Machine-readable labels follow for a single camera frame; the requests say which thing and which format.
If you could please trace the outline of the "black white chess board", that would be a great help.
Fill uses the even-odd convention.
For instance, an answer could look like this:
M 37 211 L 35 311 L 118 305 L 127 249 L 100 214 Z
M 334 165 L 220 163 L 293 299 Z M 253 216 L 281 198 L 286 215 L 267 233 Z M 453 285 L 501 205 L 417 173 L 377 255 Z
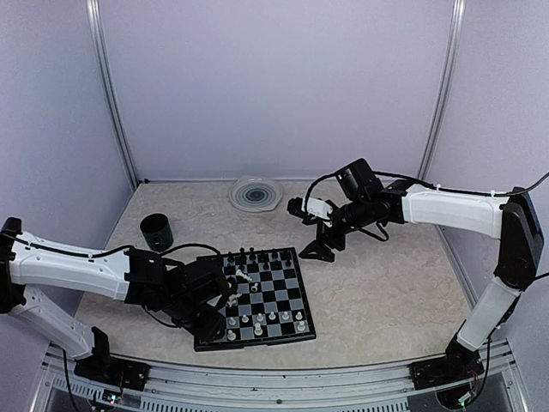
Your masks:
M 226 331 L 223 337 L 210 344 L 200 344 L 194 341 L 196 352 L 220 351 L 241 349 L 252 346 L 278 345 L 294 342 L 310 341 L 317 338 L 316 329 L 309 301 L 305 291 L 305 283 L 299 267 L 299 259 L 293 247 L 284 247 L 271 250 L 257 251 L 241 249 L 239 252 L 228 252 L 217 257 L 222 262 L 223 273 L 228 280 L 237 283 L 236 294 L 242 294 L 238 304 L 227 307 L 226 304 L 219 310 L 219 313 L 226 319 Z M 236 269 L 241 269 L 245 274 L 252 277 L 252 282 L 240 280 L 236 277 Z M 250 287 L 259 283 L 259 289 L 253 293 Z M 268 315 L 274 312 L 275 321 L 270 321 Z M 280 315 L 288 312 L 290 318 L 281 321 Z M 295 319 L 297 312 L 301 312 L 306 323 L 303 332 L 297 330 L 298 320 Z M 254 334 L 256 315 L 261 313 L 264 320 L 262 335 Z M 242 324 L 243 315 L 249 317 L 248 324 Z M 229 318 L 235 318 L 237 324 L 231 326 Z M 236 334 L 234 341 L 226 337 L 228 330 Z

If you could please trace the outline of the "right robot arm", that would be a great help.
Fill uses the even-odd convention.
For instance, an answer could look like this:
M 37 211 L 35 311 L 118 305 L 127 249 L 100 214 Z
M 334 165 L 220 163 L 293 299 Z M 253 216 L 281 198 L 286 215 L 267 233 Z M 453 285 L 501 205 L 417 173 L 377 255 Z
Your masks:
M 317 228 L 316 238 L 300 253 L 303 259 L 332 262 L 352 232 L 395 224 L 432 224 L 480 233 L 499 242 L 494 275 L 439 361 L 439 374 L 458 380 L 472 364 L 472 355 L 513 312 L 520 296 L 538 279 L 544 236 L 527 188 L 478 192 L 443 188 L 396 174 L 384 185 L 383 173 L 360 158 L 332 173 L 348 202 L 340 207 L 309 192 L 287 204 L 290 215 Z

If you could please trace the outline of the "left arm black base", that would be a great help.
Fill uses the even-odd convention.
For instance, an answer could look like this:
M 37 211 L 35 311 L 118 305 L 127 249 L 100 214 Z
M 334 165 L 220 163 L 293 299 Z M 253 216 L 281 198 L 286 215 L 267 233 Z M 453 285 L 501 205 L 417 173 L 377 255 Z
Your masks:
M 144 391 L 150 365 L 112 356 L 107 334 L 96 326 L 91 331 L 94 338 L 91 354 L 75 362 L 75 375 L 121 390 Z

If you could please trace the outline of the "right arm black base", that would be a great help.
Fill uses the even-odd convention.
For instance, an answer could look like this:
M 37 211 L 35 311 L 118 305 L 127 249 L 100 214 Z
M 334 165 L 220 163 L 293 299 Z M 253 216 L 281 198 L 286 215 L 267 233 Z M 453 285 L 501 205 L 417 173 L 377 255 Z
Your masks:
M 457 341 L 451 341 L 442 356 L 415 361 L 409 370 L 415 390 L 454 383 L 485 371 L 479 350 L 471 351 Z

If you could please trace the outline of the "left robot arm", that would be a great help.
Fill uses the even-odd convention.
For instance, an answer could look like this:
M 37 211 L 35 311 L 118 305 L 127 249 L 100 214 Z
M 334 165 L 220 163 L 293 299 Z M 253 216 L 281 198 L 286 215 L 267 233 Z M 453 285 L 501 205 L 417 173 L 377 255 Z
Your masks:
M 1 228 L 1 311 L 26 322 L 109 382 L 119 375 L 120 364 L 110 355 L 106 333 L 45 297 L 43 285 L 163 312 L 174 327 L 211 342 L 224 332 L 219 310 L 236 282 L 226 278 L 219 257 L 184 264 L 132 245 L 110 251 L 79 248 L 39 238 L 23 231 L 21 219 L 8 218 Z

